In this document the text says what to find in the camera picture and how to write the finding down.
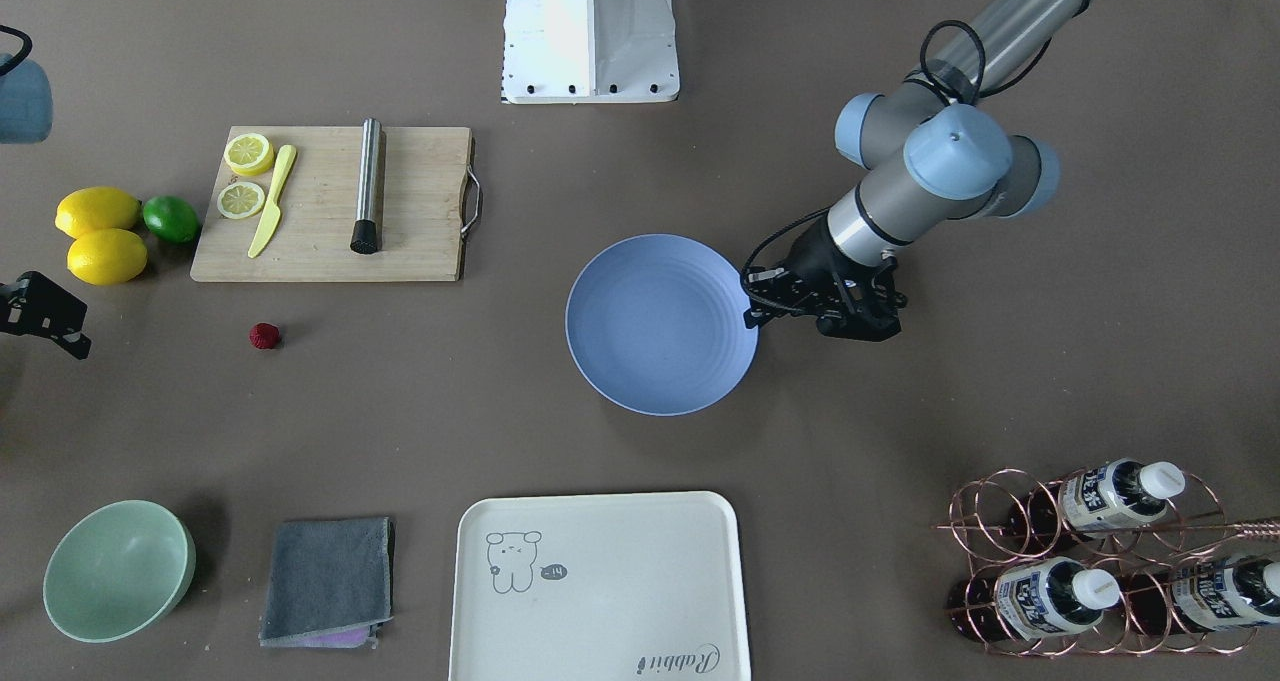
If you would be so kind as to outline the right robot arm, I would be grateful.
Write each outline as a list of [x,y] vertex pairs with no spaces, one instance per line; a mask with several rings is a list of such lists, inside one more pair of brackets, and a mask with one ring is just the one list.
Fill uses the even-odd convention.
[[[29,58],[35,44],[29,35],[1,26],[5,37],[17,38],[15,52],[4,52],[1,63],[1,143],[40,143],[52,129],[52,92],[46,72]],[[23,271],[3,284],[3,332],[10,335],[40,335],[73,358],[87,358],[92,346],[83,334],[87,306],[41,271]]]

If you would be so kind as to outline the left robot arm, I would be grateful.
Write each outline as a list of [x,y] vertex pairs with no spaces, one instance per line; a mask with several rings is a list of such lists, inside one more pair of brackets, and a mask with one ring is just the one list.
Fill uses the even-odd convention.
[[1047,143],[1007,134],[979,106],[1019,83],[1056,31],[1094,0],[993,0],[974,20],[941,20],[957,37],[940,52],[923,40],[895,93],[850,99],[835,125],[840,154],[867,175],[831,207],[797,221],[801,234],[771,266],[745,262],[749,329],[812,316],[818,332],[883,342],[908,298],[895,285],[899,253],[941,221],[1012,219],[1059,188]]

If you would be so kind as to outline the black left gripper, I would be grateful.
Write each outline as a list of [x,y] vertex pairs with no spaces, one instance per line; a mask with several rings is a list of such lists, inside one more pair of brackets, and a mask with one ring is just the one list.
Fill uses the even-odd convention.
[[[805,230],[783,260],[768,268],[754,265],[768,244],[795,227]],[[750,301],[744,325],[759,329],[774,317],[812,316],[822,335],[888,340],[901,332],[899,311],[908,306],[895,285],[897,268],[892,251],[870,266],[850,260],[831,238],[824,212],[808,212],[767,236],[744,262],[744,293]]]

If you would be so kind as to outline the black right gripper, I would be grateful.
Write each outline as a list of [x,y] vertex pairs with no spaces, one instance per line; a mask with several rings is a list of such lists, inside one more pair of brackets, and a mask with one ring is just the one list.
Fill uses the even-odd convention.
[[92,346],[83,334],[87,303],[70,294],[41,271],[24,271],[3,285],[1,332],[9,335],[40,335],[74,358],[88,358]]

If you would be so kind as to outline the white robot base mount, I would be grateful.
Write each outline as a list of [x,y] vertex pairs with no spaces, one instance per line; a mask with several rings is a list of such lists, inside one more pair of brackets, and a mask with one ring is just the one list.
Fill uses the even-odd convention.
[[671,102],[681,92],[672,0],[506,0],[507,104]]

